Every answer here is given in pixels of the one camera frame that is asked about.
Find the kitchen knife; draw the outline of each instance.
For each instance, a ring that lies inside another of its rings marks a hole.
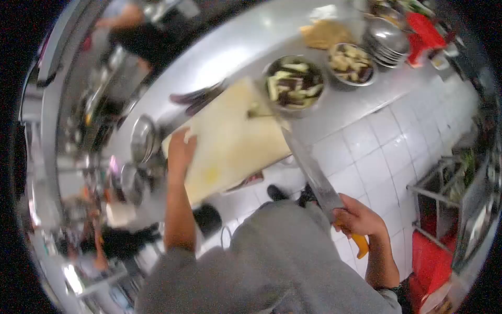
[[[335,208],[345,209],[340,196],[335,191],[331,183],[329,183],[328,178],[324,175],[317,161],[310,156],[303,145],[293,137],[290,131],[282,128],[284,139],[288,144],[293,156],[295,156],[300,168],[302,169],[307,181],[317,198],[319,206],[321,207],[323,213],[328,217],[331,224],[336,224],[336,218],[333,214]],[[368,242],[366,238],[361,235],[352,234],[352,239],[357,244],[359,248],[359,253],[357,258],[363,258],[368,252]]]

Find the gray shirt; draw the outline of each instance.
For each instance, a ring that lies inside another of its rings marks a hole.
[[[401,313],[396,294],[375,291],[340,260],[321,210],[267,203],[233,234],[229,249],[195,260],[162,256],[138,313]]]

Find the cutting board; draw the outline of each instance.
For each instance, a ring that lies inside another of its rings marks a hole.
[[[190,134],[197,135],[197,148],[185,179],[190,204],[223,192],[291,154],[278,120],[248,119],[249,109],[272,114],[267,100],[245,77],[181,126],[190,127],[185,141]],[[167,158],[170,141],[168,136],[162,142]]]

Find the white tile wall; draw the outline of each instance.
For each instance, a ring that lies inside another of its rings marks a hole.
[[[389,107],[369,115],[368,120],[380,145],[384,145],[401,133]]]
[[[342,132],[354,160],[359,160],[379,146],[366,118],[349,125]]]
[[[371,209],[383,217],[387,212],[398,205],[398,198],[396,196],[396,189],[392,179],[389,178],[381,182],[368,192],[369,203]]]
[[[408,145],[403,135],[398,135],[382,147],[387,165],[392,175],[401,171],[406,165],[411,163]]]
[[[312,155],[326,175],[331,175],[354,162],[342,133],[333,133],[312,146]]]
[[[418,219],[406,185],[421,179],[441,155],[451,154],[456,139],[469,128],[476,104],[472,85],[458,77],[446,83],[436,78],[429,86],[312,145],[312,155],[335,189],[357,198],[384,219],[401,280],[412,272],[412,222]],[[261,184],[209,199],[232,231],[270,200],[269,184],[295,199],[305,185],[298,168],[274,165],[264,175]],[[367,255],[357,259],[355,243],[334,228],[331,238],[342,260],[364,277]],[[220,245],[217,233],[201,251]]]
[[[394,117],[398,121],[401,132],[407,131],[412,125],[418,123],[413,108],[408,103],[409,96],[405,95],[390,104]]]
[[[389,167],[387,167],[387,162],[381,148],[364,156],[356,161],[355,164],[366,191],[371,190],[391,177],[391,172],[389,171]]]
[[[425,141],[420,124],[417,123],[410,126],[410,128],[403,133],[403,136],[408,144],[412,160],[417,159],[427,152],[427,142]]]
[[[354,164],[328,177],[329,182],[338,193],[358,198],[366,192],[361,177]]]

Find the hand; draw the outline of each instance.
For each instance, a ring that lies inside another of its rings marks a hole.
[[[340,198],[345,209],[337,208],[333,211],[336,217],[334,227],[337,232],[342,230],[348,238],[352,233],[362,236],[387,233],[384,220],[377,213],[355,198],[345,194],[340,194]]]
[[[185,175],[188,166],[192,162],[195,148],[197,147],[197,136],[192,136],[185,143],[185,134],[190,128],[183,128],[175,132],[169,143],[167,158],[168,177],[170,181],[182,183],[185,181]]]

